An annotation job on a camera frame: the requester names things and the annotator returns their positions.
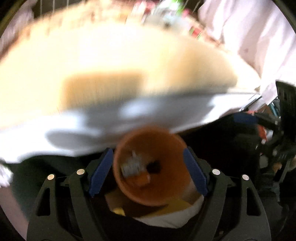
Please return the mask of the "floral plush blanket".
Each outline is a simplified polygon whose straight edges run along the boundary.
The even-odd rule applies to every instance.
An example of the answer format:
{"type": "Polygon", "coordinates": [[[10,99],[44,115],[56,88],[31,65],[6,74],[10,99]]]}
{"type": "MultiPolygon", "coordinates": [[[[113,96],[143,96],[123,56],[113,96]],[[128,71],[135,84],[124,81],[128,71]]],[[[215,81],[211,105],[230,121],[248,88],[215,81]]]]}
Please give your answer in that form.
{"type": "Polygon", "coordinates": [[[26,25],[1,57],[1,116],[132,96],[224,92],[237,75],[210,45],[144,26],[118,1],[88,1],[26,25]]]}

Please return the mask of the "white right curtain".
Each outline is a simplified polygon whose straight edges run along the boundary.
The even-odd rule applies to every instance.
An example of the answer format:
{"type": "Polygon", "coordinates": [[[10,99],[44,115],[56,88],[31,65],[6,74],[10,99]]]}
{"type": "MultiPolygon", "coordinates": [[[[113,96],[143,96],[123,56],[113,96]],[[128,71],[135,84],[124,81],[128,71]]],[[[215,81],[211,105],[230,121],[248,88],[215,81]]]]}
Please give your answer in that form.
{"type": "Polygon", "coordinates": [[[295,83],[295,31],[273,1],[204,1],[198,18],[263,80],[295,83]]]}

